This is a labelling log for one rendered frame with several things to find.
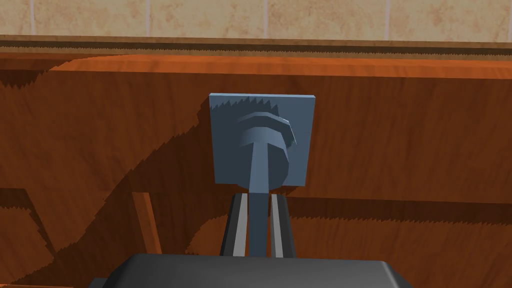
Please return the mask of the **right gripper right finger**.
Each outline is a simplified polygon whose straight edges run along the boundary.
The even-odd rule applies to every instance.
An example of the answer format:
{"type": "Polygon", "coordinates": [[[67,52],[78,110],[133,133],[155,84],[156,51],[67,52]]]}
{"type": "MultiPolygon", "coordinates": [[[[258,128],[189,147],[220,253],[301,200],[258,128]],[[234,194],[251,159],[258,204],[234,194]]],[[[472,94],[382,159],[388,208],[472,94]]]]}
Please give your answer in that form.
{"type": "Polygon", "coordinates": [[[296,258],[287,199],[281,194],[270,196],[270,242],[273,258],[296,258]]]}

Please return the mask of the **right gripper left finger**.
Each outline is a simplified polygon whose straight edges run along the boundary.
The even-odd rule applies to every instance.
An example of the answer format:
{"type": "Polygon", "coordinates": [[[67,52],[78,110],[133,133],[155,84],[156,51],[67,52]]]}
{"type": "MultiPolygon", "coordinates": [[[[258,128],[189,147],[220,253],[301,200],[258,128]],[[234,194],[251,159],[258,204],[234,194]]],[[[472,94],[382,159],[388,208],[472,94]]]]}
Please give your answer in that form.
{"type": "Polygon", "coordinates": [[[236,193],[230,204],[223,232],[221,256],[244,257],[248,224],[248,195],[236,193]]]}

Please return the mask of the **blue-grey drawer handle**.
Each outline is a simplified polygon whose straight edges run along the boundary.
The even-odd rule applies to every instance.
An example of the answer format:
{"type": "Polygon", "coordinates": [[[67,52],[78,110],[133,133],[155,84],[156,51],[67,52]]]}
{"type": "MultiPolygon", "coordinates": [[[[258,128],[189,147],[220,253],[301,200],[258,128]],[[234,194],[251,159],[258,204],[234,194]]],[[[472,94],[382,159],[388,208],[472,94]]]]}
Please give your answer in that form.
{"type": "Polygon", "coordinates": [[[271,195],[306,183],[314,95],[211,93],[214,180],[245,189],[245,256],[271,252],[271,195]]]}

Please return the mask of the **brown wooden drawer front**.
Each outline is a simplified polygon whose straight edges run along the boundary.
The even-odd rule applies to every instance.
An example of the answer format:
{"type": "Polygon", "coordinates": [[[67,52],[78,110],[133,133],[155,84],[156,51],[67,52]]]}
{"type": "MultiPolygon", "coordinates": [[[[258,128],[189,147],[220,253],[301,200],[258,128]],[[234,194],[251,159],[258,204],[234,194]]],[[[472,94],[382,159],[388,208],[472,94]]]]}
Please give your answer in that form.
{"type": "Polygon", "coordinates": [[[375,256],[366,224],[512,243],[512,62],[7,53],[0,188],[38,258],[143,249],[133,194],[164,252],[218,252],[240,188],[214,183],[211,92],[315,95],[306,185],[279,189],[300,256],[375,256]]]}

